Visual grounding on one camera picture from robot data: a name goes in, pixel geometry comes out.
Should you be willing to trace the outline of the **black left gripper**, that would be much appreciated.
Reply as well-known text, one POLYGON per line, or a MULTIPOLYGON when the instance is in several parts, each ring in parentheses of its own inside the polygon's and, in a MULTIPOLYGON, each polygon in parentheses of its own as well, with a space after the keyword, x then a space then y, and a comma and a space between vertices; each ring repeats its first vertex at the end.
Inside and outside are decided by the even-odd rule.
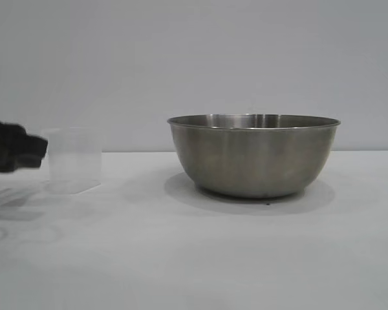
POLYGON ((49 141, 41 136, 28 136, 25 159, 21 154, 27 132, 15 123, 0 121, 0 173, 13 173, 18 169, 38 169, 46 156, 49 141))

